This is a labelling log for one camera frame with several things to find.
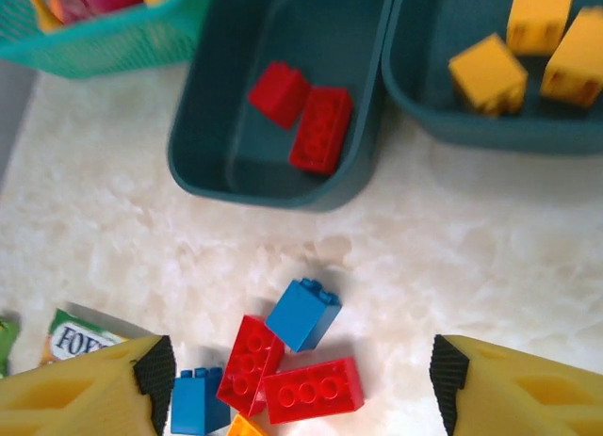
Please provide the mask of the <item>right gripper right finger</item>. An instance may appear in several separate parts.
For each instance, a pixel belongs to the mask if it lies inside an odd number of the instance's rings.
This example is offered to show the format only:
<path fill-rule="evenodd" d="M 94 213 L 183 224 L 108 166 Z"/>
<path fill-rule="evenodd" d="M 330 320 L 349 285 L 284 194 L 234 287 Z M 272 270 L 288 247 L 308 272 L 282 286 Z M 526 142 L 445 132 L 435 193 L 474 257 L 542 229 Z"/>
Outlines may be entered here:
<path fill-rule="evenodd" d="M 603 436 L 603 375 L 462 335 L 429 368 L 448 436 Z"/>

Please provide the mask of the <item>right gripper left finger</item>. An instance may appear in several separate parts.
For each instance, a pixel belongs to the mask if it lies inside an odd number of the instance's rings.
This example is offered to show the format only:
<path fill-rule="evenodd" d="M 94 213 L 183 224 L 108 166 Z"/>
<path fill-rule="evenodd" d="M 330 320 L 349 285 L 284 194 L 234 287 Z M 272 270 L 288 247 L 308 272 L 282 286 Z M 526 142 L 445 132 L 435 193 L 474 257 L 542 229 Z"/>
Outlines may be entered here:
<path fill-rule="evenodd" d="M 174 378 L 151 335 L 0 379 L 0 436 L 163 436 Z"/>

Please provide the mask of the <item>blue lego brick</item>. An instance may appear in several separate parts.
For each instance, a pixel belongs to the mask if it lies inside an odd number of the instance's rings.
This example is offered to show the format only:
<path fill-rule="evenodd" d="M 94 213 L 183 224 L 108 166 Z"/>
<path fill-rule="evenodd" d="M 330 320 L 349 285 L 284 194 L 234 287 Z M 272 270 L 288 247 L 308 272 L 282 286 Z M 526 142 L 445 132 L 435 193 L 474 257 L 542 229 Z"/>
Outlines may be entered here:
<path fill-rule="evenodd" d="M 337 294 L 319 281 L 293 280 L 268 317 L 266 326 L 292 351 L 315 349 L 342 308 Z"/>
<path fill-rule="evenodd" d="M 231 424 L 230 406 L 218 399 L 223 376 L 220 367 L 185 369 L 174 380 L 171 397 L 171 432 L 208 436 Z"/>

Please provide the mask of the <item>yellow lego brick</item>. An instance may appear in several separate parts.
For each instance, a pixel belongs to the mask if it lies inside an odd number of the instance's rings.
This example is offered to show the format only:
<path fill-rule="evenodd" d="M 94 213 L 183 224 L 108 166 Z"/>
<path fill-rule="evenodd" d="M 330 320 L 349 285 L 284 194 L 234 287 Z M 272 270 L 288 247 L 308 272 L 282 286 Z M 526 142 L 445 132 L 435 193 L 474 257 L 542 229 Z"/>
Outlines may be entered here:
<path fill-rule="evenodd" d="M 255 422 L 238 413 L 228 428 L 226 436 L 268 436 L 268 434 Z"/>
<path fill-rule="evenodd" d="M 561 42 L 573 0 L 513 0 L 506 43 L 518 56 L 548 56 Z"/>
<path fill-rule="evenodd" d="M 603 90 L 603 7 L 582 8 L 546 64 L 540 95 L 590 108 Z"/>
<path fill-rule="evenodd" d="M 471 109 L 483 116 L 515 114 L 524 104 L 528 72 L 496 33 L 451 58 L 448 71 Z"/>

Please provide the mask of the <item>green yellow candy bag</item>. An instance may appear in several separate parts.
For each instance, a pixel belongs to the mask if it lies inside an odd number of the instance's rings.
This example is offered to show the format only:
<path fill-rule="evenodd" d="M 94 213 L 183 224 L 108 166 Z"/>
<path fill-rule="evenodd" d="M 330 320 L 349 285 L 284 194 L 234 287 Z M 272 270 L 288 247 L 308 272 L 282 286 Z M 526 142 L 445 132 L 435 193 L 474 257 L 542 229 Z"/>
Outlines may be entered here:
<path fill-rule="evenodd" d="M 42 346 L 39 366 L 152 334 L 116 316 L 68 302 L 63 308 L 56 308 Z"/>

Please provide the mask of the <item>dark teal plastic container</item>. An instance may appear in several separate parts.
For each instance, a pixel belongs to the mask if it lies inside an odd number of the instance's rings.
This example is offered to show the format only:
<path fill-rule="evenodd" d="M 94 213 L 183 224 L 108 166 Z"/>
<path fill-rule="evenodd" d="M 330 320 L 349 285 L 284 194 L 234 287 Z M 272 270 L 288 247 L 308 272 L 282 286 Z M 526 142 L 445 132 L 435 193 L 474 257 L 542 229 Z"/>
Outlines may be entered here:
<path fill-rule="evenodd" d="M 375 168 L 385 99 L 381 55 L 393 0 L 211 0 L 171 129 L 171 175 L 185 191 L 227 202 L 330 211 Z M 315 86 L 350 93 L 352 114 L 331 176 L 289 163 L 295 134 L 248 94 L 273 61 Z"/>
<path fill-rule="evenodd" d="M 522 57 L 529 73 L 519 114 L 474 113 L 448 61 L 485 37 L 503 35 L 513 0 L 394 0 L 382 72 L 390 96 L 428 133 L 448 143 L 522 153 L 603 154 L 603 93 L 588 110 L 542 98 L 543 57 Z"/>

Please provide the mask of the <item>teal plastic mesh basket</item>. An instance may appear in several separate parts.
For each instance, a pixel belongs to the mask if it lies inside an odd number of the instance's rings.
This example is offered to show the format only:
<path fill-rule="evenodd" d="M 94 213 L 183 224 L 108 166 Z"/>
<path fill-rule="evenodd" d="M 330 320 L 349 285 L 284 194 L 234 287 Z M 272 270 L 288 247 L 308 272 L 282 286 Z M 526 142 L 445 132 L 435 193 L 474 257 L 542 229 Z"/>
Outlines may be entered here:
<path fill-rule="evenodd" d="M 187 62 L 210 1 L 142 4 L 44 34 L 29 0 L 0 0 L 0 59 L 71 79 Z"/>

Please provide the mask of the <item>short red lego brick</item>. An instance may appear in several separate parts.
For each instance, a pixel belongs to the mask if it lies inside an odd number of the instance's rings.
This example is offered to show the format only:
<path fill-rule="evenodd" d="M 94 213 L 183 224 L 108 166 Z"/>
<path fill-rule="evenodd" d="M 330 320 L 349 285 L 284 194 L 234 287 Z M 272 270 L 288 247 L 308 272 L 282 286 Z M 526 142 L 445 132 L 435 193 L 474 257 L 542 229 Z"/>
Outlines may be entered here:
<path fill-rule="evenodd" d="M 310 88 L 300 70 L 272 61 L 255 82 L 248 101 L 268 120 L 289 130 L 302 113 Z"/>

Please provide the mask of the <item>small yellow toy fruit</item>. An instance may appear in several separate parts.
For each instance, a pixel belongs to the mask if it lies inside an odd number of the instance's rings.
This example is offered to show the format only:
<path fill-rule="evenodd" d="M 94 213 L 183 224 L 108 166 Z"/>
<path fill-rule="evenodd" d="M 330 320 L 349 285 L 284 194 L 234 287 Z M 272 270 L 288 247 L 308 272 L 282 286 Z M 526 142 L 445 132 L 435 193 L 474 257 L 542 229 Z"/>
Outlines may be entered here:
<path fill-rule="evenodd" d="M 62 21 L 52 12 L 44 0 L 29 0 L 36 13 L 37 25 L 41 32 L 50 33 L 63 26 Z"/>

